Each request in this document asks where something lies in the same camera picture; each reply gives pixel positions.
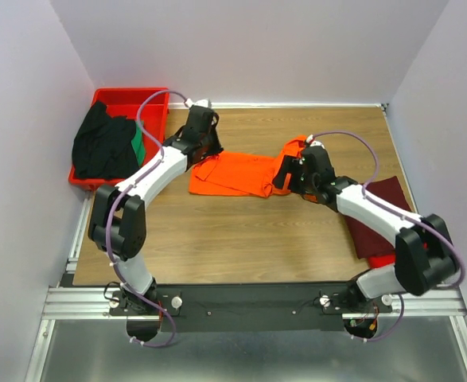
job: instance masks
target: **black cloth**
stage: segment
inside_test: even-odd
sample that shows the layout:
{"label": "black cloth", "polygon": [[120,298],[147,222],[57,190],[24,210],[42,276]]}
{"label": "black cloth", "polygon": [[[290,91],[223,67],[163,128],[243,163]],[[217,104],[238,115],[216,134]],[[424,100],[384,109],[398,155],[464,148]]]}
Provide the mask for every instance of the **black cloth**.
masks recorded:
{"label": "black cloth", "polygon": [[139,170],[130,141],[136,122],[126,117],[110,117],[106,105],[95,102],[84,117],[74,138],[72,164],[79,179],[127,178]]}

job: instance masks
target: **white wall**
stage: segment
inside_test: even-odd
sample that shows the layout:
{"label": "white wall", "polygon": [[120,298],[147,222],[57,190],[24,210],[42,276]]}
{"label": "white wall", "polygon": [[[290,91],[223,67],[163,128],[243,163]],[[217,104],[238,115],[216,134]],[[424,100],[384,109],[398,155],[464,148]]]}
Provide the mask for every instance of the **white wall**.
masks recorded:
{"label": "white wall", "polygon": [[445,217],[467,264],[467,0],[450,1],[388,115],[419,211]]}
{"label": "white wall", "polygon": [[24,380],[82,193],[67,175],[93,87],[47,0],[0,2],[0,381]]}
{"label": "white wall", "polygon": [[51,0],[94,85],[387,102],[446,0]]}

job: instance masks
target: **metal floor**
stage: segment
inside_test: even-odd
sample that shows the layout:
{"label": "metal floor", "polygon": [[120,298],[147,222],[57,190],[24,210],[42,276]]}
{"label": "metal floor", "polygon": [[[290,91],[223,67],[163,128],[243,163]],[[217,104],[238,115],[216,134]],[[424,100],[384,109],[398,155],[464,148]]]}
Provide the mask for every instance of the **metal floor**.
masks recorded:
{"label": "metal floor", "polygon": [[125,322],[63,321],[41,380],[459,382],[467,372],[448,317],[407,318],[378,343],[317,330],[184,333],[167,349],[130,344]]}

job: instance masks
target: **white cable clip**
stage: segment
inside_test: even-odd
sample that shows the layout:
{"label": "white cable clip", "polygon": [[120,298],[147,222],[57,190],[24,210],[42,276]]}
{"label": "white cable clip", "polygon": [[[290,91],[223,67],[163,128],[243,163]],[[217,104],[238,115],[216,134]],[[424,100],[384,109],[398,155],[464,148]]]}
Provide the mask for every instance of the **white cable clip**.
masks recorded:
{"label": "white cable clip", "polygon": [[316,139],[313,140],[313,141],[311,142],[310,146],[311,146],[311,147],[313,147],[313,146],[320,146],[320,147],[322,147],[322,148],[325,148],[325,146],[323,146],[323,143],[321,143],[320,141],[317,141]]}
{"label": "white cable clip", "polygon": [[212,108],[212,101],[210,99],[200,99],[194,103],[196,106]]}
{"label": "white cable clip", "polygon": [[188,98],[188,99],[186,99],[186,100],[184,101],[184,105],[185,105],[185,107],[187,107],[188,109],[190,109],[191,106],[192,106],[193,104],[194,104],[194,102],[193,102],[193,100],[190,99],[190,98]]}

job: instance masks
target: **black mounting base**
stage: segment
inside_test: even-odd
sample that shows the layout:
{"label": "black mounting base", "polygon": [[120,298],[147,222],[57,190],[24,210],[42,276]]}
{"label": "black mounting base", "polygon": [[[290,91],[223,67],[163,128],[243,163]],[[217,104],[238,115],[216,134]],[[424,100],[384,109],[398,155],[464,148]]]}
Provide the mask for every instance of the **black mounting base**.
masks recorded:
{"label": "black mounting base", "polygon": [[150,341],[161,328],[159,310],[141,302],[125,290],[113,292],[110,307],[109,314],[112,317],[132,318],[127,319],[126,322],[126,331],[129,337],[136,337],[140,341]]}
{"label": "black mounting base", "polygon": [[[346,283],[159,285],[157,296],[160,305],[172,315],[181,333],[305,329],[342,331],[342,314],[366,314],[372,311],[372,302],[358,310],[320,304],[320,297],[333,297],[345,288]],[[112,316],[158,315],[153,308],[144,311],[133,308],[125,292],[115,292],[113,295],[119,298],[120,303],[118,307],[111,308]],[[183,301],[179,309],[171,305],[176,296]],[[380,313],[391,312],[391,308],[381,301],[376,300],[375,303]],[[153,332],[156,326],[154,323],[158,325],[160,320],[135,321],[138,332],[143,322],[146,323],[147,331]],[[162,319],[161,331],[170,330],[171,325]]]}

